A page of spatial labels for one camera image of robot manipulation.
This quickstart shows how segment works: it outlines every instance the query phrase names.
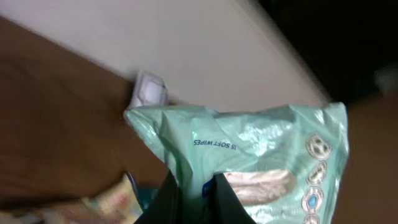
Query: circular icon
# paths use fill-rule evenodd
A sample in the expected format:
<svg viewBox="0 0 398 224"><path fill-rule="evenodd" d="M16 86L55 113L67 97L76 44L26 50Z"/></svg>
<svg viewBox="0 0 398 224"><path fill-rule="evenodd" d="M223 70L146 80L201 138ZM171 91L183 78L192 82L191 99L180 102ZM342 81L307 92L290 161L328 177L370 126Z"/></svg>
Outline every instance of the circular icon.
<svg viewBox="0 0 398 224"><path fill-rule="evenodd" d="M302 208L309 214L314 214L321 207L323 192L319 187L311 187L303 196Z"/></svg>
<svg viewBox="0 0 398 224"><path fill-rule="evenodd" d="M317 166L311 170L310 175L308 175L307 183L312 186L320 185L323 180L325 180L327 168L328 165L325 161L318 163Z"/></svg>
<svg viewBox="0 0 398 224"><path fill-rule="evenodd" d="M319 135L314 134L307 140L307 151L312 157L324 161L331 154L331 146Z"/></svg>
<svg viewBox="0 0 398 224"><path fill-rule="evenodd" d="M319 224L319 218L316 215L307 215L303 224Z"/></svg>

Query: brown surface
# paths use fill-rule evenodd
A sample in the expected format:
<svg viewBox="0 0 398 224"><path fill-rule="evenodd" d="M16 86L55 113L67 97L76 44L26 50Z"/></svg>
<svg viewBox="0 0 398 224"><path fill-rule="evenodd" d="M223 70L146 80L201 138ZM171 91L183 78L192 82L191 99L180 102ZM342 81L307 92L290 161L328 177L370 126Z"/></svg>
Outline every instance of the brown surface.
<svg viewBox="0 0 398 224"><path fill-rule="evenodd" d="M350 155L334 223L396 223L398 96L348 110Z"/></svg>
<svg viewBox="0 0 398 224"><path fill-rule="evenodd" d="M122 112L132 85L0 18L0 208L92 196L164 166Z"/></svg>

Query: white wall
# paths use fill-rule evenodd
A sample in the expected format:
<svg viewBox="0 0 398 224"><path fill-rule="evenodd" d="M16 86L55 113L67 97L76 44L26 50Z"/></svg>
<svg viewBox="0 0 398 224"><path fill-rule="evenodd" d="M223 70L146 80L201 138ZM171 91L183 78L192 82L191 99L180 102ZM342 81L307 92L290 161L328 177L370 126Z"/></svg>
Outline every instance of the white wall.
<svg viewBox="0 0 398 224"><path fill-rule="evenodd" d="M189 103L229 111L326 102L245 0L0 0L0 15L125 78L153 71Z"/></svg>

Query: teal object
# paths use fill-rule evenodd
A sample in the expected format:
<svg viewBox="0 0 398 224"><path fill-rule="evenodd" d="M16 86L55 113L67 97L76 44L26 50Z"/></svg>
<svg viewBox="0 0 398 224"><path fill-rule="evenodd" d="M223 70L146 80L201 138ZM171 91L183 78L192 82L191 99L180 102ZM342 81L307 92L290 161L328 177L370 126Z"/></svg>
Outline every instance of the teal object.
<svg viewBox="0 0 398 224"><path fill-rule="evenodd" d="M279 169L293 174L297 184L270 203L244 206L252 219L331 222L349 151L342 103L256 113L150 106L127 110L125 117L173 173L183 194L185 223L208 218L206 191L214 174Z"/></svg>

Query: wet wipes package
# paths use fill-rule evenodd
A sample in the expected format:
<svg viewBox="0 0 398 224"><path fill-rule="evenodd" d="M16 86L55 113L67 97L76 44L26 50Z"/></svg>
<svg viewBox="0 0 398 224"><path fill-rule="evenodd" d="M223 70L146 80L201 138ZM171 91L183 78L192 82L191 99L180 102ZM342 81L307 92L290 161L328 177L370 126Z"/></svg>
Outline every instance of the wet wipes package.
<svg viewBox="0 0 398 224"><path fill-rule="evenodd" d="M125 117L173 173L185 223L206 222L220 173L256 223L331 222L349 151L342 103L256 113L150 106Z"/></svg>

